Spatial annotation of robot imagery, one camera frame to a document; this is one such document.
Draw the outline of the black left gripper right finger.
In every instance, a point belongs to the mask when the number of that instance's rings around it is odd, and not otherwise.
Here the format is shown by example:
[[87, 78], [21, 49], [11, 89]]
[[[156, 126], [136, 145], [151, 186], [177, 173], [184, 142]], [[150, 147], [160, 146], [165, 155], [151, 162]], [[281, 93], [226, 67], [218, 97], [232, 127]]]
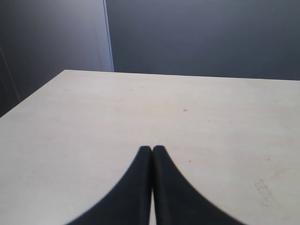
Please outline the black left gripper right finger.
[[152, 152], [153, 194], [158, 225], [241, 225], [205, 197], [181, 174], [164, 146]]

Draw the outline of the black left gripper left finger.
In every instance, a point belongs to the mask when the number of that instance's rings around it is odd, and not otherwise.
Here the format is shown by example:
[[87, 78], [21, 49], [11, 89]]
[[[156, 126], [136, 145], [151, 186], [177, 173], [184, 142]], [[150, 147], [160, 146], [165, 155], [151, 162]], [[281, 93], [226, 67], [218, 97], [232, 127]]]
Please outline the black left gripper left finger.
[[152, 193], [152, 150], [139, 148], [118, 183], [70, 225], [148, 225]]

